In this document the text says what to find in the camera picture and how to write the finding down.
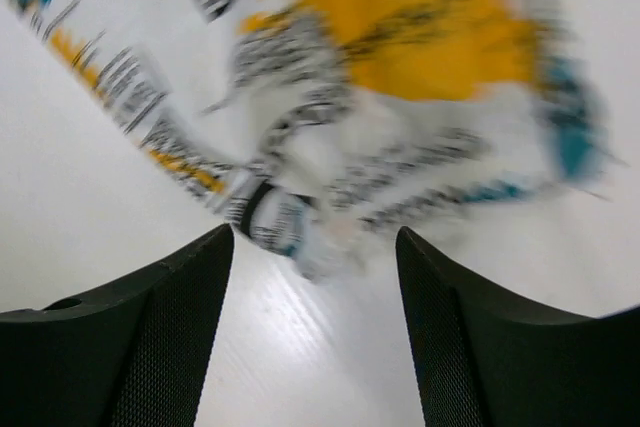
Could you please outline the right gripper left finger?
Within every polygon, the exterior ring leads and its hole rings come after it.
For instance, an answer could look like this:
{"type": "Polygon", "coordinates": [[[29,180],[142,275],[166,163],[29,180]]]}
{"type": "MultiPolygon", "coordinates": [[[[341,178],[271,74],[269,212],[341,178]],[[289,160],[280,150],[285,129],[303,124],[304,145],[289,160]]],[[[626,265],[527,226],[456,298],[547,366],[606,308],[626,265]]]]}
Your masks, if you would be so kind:
{"type": "Polygon", "coordinates": [[[221,225],[41,309],[1,316],[5,426],[191,426],[230,277],[221,225]]]}

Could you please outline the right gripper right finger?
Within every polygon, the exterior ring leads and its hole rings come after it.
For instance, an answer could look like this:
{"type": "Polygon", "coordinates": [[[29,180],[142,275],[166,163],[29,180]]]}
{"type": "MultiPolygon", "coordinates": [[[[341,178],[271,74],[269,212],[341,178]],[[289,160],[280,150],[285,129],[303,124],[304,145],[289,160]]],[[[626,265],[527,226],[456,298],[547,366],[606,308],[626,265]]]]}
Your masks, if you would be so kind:
{"type": "Polygon", "coordinates": [[[409,228],[397,270],[429,426],[635,426],[639,312],[591,318],[534,301],[409,228]]]}

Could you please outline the patterned white teal yellow shorts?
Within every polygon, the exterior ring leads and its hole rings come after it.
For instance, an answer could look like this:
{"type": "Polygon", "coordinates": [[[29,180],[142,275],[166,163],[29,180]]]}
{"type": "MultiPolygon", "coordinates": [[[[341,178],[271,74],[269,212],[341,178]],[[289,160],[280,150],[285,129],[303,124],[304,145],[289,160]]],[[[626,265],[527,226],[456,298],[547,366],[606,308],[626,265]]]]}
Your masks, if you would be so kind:
{"type": "Polygon", "coordinates": [[[321,279],[402,227],[590,192],[613,158],[561,0],[4,0],[211,213],[321,279]]]}

